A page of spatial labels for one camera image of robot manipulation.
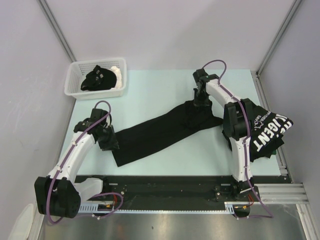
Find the black graphic t-shirt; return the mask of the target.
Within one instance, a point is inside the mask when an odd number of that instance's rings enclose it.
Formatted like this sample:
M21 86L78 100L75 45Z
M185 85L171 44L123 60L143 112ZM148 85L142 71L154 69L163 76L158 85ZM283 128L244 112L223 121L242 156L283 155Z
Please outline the black graphic t-shirt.
M122 167L222 123L222 118L213 115L212 103L196 106L188 100L161 116L118 131L119 149L112 154L116 165Z

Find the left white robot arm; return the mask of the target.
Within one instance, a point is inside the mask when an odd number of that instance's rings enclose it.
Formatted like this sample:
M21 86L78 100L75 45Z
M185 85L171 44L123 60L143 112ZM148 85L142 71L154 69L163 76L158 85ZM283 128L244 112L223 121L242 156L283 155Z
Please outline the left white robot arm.
M98 144L102 151L118 149L114 127L106 120L95 124L78 122L66 152L47 176L39 176L35 183L38 212L42 215L74 218L83 202L96 196L105 200L111 188L101 179L89 177L76 183L78 171L91 148Z

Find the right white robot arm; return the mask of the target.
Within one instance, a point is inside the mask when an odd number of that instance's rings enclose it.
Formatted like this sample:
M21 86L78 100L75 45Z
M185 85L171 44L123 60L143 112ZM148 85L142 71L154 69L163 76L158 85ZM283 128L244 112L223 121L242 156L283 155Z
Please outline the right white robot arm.
M223 132L231 144L233 167L231 196L242 201L253 191L253 175L250 168L250 141L253 121L253 102L239 98L220 83L216 74L198 69L193 74L194 105L207 106L213 97L223 107Z

